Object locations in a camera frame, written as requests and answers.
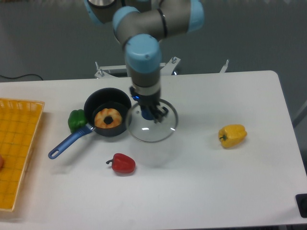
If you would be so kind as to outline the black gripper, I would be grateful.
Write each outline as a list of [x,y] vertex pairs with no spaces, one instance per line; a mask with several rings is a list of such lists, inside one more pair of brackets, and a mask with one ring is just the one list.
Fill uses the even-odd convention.
[[161,123],[167,115],[168,109],[165,106],[159,106],[159,100],[161,96],[161,90],[155,93],[150,93],[149,95],[142,95],[137,92],[134,86],[130,86],[130,93],[133,100],[135,100],[142,109],[148,109],[153,115],[154,123]]

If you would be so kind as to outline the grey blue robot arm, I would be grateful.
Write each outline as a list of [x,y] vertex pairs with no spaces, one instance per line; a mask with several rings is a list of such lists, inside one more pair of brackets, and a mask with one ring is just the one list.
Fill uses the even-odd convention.
[[132,98],[146,120],[161,123],[168,110],[160,105],[159,42],[168,37],[199,30],[204,24],[204,9],[199,0],[86,0],[93,21],[111,22],[121,44],[131,77]]

